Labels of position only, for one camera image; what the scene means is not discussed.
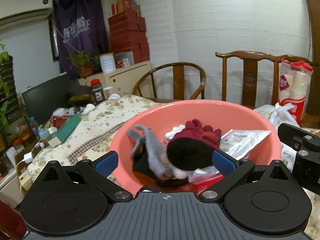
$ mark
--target pink plastic basin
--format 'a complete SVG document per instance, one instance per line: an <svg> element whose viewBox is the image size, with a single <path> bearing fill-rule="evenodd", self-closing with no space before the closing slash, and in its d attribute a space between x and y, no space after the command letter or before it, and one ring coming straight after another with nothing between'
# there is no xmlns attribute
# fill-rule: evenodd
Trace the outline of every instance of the pink plastic basin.
<svg viewBox="0 0 320 240"><path fill-rule="evenodd" d="M156 186L149 177L132 171L130 152L134 142L128 137L126 130L135 124L151 128L159 140L174 126L185 124L186 121L199 119L203 125L220 128L222 134L234 130L271 130L268 135L251 152L249 159L256 164L268 165L274 159L281 157L281 144L273 126L261 115L251 109L224 101L215 100L185 100L169 103L148 109L126 122L112 140L110 150L119 155L119 165L114 175L124 189L133 195L142 186Z"/></svg>

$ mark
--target wooden chair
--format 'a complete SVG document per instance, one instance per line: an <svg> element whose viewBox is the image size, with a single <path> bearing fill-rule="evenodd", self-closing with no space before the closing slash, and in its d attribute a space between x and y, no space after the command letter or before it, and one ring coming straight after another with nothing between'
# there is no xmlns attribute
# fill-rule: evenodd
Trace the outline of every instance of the wooden chair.
<svg viewBox="0 0 320 240"><path fill-rule="evenodd" d="M318 63L312 62L312 61L308 60L305 57L298 57L298 56L292 56L292 55L281 55L281 56L278 56L278 57L280 59L285 59L285 60L290 61L290 62L304 61L304 62L307 62L312 67L316 67L316 66L319 65Z"/></svg>
<svg viewBox="0 0 320 240"><path fill-rule="evenodd" d="M230 57L238 57L243 60L243 88L241 104L254 109L257 95L257 77L258 77L258 61L268 59L273 62L273 89L272 104L276 104L278 100L278 80L279 80L279 62L280 58L255 51L233 51L227 54L216 52L216 56L222 58L222 100L227 99L227 59Z"/></svg>
<svg viewBox="0 0 320 240"><path fill-rule="evenodd" d="M184 86L184 66L194 67L194 68L198 69L200 72L200 86L192 94L190 99L196 99L200 93L201 93L201 99L204 99L204 87L206 84L205 71L200 66L193 64L193 63L188 63L188 62L169 63L169 64L165 64L165 65L162 65L162 66L159 66L159 67L156 67L156 68L150 70L149 72L144 74L139 79L139 81L136 83L136 85L134 86L134 88L132 90L132 94L136 95L138 92L139 95L141 97L143 97L141 90L140 90L140 85L146 77L151 76L152 90L153 90L154 97L149 98L149 99L151 99L155 102L158 102L158 103L169 103L169 102L173 102L173 101L184 100L185 99L184 98L184 87L185 87ZM173 99L157 98L156 85L155 85L155 79L154 79L153 73L160 70L160 69L166 68L166 67L172 67L172 71L173 71Z"/></svg>

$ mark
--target gray glove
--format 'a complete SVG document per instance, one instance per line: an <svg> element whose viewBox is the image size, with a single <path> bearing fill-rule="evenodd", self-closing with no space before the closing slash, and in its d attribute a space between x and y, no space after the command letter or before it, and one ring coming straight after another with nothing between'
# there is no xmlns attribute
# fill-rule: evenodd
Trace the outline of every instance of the gray glove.
<svg viewBox="0 0 320 240"><path fill-rule="evenodd" d="M139 151L139 149L145 144L148 154L149 168L153 173L161 180L168 180L173 177L173 173L169 167L167 167L166 152L161 142L159 142L154 135L153 131L143 125L136 124L134 126L137 130L144 131L144 134L140 135L133 129L128 129L128 136L136 142L132 152L131 158Z"/></svg>

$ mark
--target computer monitor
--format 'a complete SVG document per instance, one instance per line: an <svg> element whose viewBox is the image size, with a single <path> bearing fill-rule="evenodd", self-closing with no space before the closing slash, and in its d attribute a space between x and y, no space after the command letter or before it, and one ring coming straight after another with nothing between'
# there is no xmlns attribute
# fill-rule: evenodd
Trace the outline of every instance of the computer monitor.
<svg viewBox="0 0 320 240"><path fill-rule="evenodd" d="M71 83L67 73L27 88L22 98L29 116L34 116L39 124L46 123L54 110L68 107Z"/></svg>

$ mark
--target toilet paper roll package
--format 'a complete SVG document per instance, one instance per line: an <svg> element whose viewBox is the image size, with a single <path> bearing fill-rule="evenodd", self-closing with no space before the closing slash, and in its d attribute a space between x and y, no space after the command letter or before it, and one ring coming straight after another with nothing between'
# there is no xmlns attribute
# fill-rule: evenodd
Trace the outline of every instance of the toilet paper roll package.
<svg viewBox="0 0 320 240"><path fill-rule="evenodd" d="M293 104L290 114L300 124L313 68L304 61L289 62L283 60L279 66L279 94L281 106Z"/></svg>

